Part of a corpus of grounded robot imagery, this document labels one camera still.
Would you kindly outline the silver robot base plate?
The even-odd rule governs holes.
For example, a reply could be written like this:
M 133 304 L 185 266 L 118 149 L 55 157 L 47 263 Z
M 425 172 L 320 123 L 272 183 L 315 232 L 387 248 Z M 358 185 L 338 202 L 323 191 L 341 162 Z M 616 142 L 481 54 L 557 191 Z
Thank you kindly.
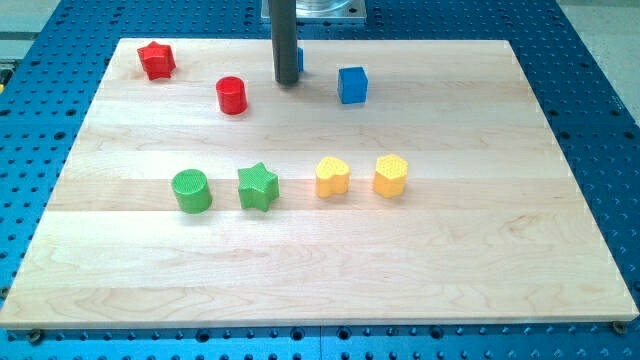
M 296 19 L 302 24 L 363 24 L 365 0 L 296 0 Z

